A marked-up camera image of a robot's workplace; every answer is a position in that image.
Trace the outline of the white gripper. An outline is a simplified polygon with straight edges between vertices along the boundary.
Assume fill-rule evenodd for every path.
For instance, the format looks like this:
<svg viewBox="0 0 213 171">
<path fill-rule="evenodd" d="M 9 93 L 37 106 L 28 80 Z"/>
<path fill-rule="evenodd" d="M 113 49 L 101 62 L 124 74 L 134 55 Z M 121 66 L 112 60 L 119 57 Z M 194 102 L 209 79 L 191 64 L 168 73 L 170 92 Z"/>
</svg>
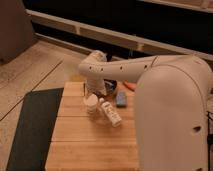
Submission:
<svg viewBox="0 0 213 171">
<path fill-rule="evenodd" d="M 87 79 L 86 88 L 90 93 L 93 93 L 99 97 L 107 95 L 105 82 L 103 79 Z"/>
</svg>

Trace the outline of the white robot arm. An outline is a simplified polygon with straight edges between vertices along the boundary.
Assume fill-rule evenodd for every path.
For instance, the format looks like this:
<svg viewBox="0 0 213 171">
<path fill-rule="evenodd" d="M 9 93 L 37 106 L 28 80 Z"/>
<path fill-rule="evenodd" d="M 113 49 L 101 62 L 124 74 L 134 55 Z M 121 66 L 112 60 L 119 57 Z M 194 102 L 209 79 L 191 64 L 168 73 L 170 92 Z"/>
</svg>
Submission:
<svg viewBox="0 0 213 171">
<path fill-rule="evenodd" d="M 97 51 L 79 64 L 100 79 L 136 85 L 134 114 L 140 171 L 209 171 L 207 101 L 213 70 L 195 55 L 105 62 Z"/>
</svg>

